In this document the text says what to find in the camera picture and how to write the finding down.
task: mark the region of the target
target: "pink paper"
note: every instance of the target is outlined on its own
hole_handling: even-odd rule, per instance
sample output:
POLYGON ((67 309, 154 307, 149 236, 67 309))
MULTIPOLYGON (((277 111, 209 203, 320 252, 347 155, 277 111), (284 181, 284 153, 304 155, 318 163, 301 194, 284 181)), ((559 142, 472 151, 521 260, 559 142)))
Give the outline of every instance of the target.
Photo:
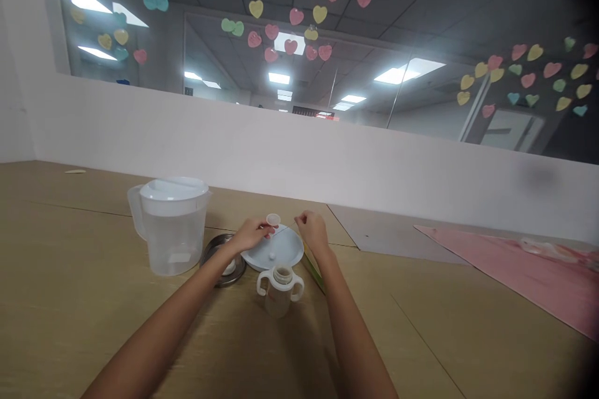
POLYGON ((516 240, 414 227, 557 319, 599 341, 595 322, 599 316, 598 273, 580 264, 529 254, 516 240))

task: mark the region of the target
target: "fluorescent light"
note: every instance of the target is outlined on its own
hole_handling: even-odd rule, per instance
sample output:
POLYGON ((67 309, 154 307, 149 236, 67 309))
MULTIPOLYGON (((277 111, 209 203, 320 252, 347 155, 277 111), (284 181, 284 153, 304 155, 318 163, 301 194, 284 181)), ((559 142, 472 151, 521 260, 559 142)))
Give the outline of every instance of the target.
POLYGON ((306 43, 304 41, 303 36, 294 36, 293 34, 287 34, 280 32, 279 35, 275 39, 275 50, 277 51, 285 51, 285 41, 296 41, 298 43, 298 47, 295 49, 293 54, 303 55, 304 50, 306 48, 306 43))
POLYGON ((98 0, 71 0, 71 2, 73 5, 78 6, 81 9, 112 14, 112 11, 105 7, 102 3, 98 2, 98 0))
POLYGON ((291 78, 289 77, 289 75, 274 74, 269 72, 268 79, 270 80, 270 82, 276 82, 279 84, 289 84, 291 78))
POLYGON ((90 47, 81 47, 81 46, 79 46, 79 48, 82 49, 83 51, 91 53, 92 55, 97 56, 98 58, 101 58, 101 59, 117 60, 115 57, 112 57, 108 53, 104 53, 103 51, 100 51, 98 49, 93 49, 90 47))

